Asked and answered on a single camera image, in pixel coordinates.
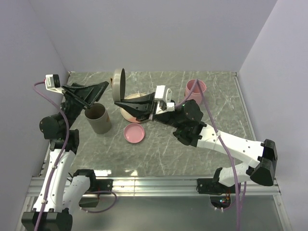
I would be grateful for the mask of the pink round lid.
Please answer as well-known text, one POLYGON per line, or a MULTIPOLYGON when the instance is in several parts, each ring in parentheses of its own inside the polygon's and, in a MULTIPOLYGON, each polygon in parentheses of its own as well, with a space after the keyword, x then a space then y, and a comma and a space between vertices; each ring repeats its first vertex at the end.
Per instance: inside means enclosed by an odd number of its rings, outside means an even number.
POLYGON ((128 124, 124 128, 124 137, 130 143, 139 143, 145 137, 144 128, 137 123, 128 124))

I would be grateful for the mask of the grey cylindrical container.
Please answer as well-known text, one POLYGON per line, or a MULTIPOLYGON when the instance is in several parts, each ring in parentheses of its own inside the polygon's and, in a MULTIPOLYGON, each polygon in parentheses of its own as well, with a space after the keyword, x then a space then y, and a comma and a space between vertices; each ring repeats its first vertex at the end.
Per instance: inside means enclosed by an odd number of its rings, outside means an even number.
POLYGON ((84 114, 95 133, 105 134, 111 129, 110 117, 102 104, 93 104, 89 109, 85 110, 84 114))

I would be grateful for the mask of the grey round lid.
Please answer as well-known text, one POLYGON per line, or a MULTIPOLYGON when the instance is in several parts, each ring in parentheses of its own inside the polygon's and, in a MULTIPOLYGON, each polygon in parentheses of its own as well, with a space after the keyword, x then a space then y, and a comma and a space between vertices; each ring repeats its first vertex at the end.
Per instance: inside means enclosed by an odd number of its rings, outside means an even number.
POLYGON ((121 101, 125 97, 126 90, 126 72, 124 68, 116 69, 112 82, 112 95, 114 102, 121 101))

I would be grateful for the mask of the pink cylindrical container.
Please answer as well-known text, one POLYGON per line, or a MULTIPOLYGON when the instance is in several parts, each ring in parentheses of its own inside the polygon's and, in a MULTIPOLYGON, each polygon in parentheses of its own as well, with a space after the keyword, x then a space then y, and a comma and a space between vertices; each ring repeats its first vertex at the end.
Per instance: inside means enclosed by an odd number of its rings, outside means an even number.
POLYGON ((191 91, 191 89, 193 89, 190 97, 188 97, 188 100, 194 99, 196 101, 196 103, 198 105, 200 105, 202 103, 202 96, 201 96, 198 84, 196 83, 195 86, 193 87, 195 81, 196 81, 196 79, 192 79, 192 80, 187 82, 184 97, 187 98, 189 92, 191 91))

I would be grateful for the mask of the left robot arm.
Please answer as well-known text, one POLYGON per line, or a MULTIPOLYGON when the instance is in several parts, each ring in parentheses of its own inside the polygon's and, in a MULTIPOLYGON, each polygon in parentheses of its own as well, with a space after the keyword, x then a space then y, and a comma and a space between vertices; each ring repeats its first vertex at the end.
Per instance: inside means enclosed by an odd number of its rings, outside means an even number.
POLYGON ((50 102, 58 113, 43 118, 39 129, 50 142, 50 158, 47 173, 39 196, 30 212, 24 212, 22 225, 27 231, 69 231, 73 226, 73 213, 85 193, 97 189, 92 169, 79 170, 66 187, 69 169, 77 155, 78 129, 71 126, 80 113, 97 102, 109 83, 85 86, 61 85, 49 77, 35 83, 34 91, 50 102))

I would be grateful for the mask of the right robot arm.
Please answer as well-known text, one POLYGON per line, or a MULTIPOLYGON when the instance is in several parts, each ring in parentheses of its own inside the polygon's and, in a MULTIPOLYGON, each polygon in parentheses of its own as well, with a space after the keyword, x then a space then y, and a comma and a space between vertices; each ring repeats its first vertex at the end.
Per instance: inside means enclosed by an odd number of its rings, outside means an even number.
POLYGON ((175 105, 174 101, 164 103, 154 94, 116 101, 138 121, 157 121, 175 128, 173 135, 186 146, 206 148, 226 154, 241 164, 230 168, 218 168, 212 186, 217 192, 224 192, 236 183, 251 180, 262 186, 272 186, 278 161, 276 144, 270 139, 251 141, 220 131, 202 121, 203 112, 195 100, 175 105))

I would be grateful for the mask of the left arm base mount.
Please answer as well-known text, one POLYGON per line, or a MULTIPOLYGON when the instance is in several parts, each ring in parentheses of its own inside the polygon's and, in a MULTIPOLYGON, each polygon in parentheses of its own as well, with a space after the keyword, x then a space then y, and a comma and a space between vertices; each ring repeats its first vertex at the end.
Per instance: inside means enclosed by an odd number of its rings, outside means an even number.
POLYGON ((90 197, 82 196, 79 201, 79 206, 81 208, 95 208, 100 201, 100 196, 111 195, 112 188, 112 179, 95 180, 93 186, 90 186, 86 191, 86 194, 90 194, 90 197))

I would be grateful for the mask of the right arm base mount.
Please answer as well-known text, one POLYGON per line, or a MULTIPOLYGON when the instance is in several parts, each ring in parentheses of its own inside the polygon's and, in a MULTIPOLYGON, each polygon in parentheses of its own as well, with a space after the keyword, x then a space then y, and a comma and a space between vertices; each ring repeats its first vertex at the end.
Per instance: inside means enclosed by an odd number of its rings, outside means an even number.
POLYGON ((199 194, 210 195, 210 203, 214 209, 224 211, 234 205, 231 194, 235 194, 235 185, 228 187, 217 180, 201 178, 197 179, 196 191, 199 194))

